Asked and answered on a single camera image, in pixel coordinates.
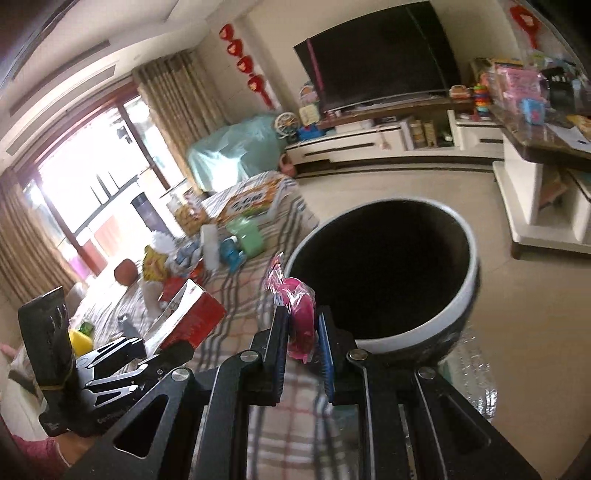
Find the person's left hand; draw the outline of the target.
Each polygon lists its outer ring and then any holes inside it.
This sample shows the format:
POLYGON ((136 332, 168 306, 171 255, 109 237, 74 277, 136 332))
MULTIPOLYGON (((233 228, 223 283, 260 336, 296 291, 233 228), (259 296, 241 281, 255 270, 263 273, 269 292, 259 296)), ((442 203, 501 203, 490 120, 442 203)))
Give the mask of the person's left hand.
POLYGON ((73 432, 66 432, 54 438, 57 450, 68 466, 79 461, 97 440, 97 436, 80 437, 73 432))

